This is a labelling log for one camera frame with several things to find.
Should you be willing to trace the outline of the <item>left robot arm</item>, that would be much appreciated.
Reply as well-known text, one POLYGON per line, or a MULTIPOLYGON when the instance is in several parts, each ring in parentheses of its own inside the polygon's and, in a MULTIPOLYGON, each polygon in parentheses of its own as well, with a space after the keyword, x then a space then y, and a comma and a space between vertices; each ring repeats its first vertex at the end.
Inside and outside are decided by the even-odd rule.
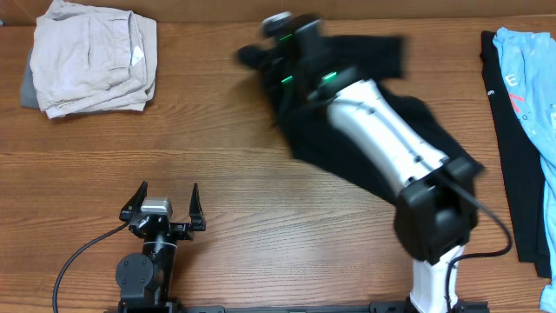
POLYGON ((198 185, 193 186, 189 203, 190 220, 171 220, 172 204, 167 197, 147 196, 148 183, 122 207, 120 220, 143 240, 142 251, 125 256, 116 266, 120 288, 120 312, 183 312, 179 298, 170 295, 177 243, 191 241, 206 229, 198 185))

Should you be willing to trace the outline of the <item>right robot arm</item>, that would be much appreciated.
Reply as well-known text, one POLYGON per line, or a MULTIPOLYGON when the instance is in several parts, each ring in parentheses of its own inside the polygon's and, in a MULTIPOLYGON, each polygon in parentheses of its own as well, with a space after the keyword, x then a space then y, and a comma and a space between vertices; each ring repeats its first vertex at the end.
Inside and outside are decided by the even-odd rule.
POLYGON ((480 166, 414 98, 381 80, 401 74, 401 37, 321 33, 314 14, 266 18, 273 43, 252 66, 294 157, 391 203, 394 231, 413 261, 404 300, 372 312, 485 312, 456 293, 458 258, 478 222, 473 180, 480 166))

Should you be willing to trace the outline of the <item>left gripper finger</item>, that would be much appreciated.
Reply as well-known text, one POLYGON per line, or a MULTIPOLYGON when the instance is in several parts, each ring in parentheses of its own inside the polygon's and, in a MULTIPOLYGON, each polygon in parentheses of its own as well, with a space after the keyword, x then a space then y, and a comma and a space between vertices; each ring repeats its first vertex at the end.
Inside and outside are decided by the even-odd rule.
POLYGON ((190 217, 190 228, 193 231, 205 231, 206 230, 206 220, 202 211, 199 186, 194 183, 192 190, 192 195, 189 204, 189 217, 190 217))
POLYGON ((142 203, 147 196, 147 190, 148 182, 143 181, 136 193, 122 207, 119 215, 121 221, 130 221, 132 216, 140 211, 142 203))

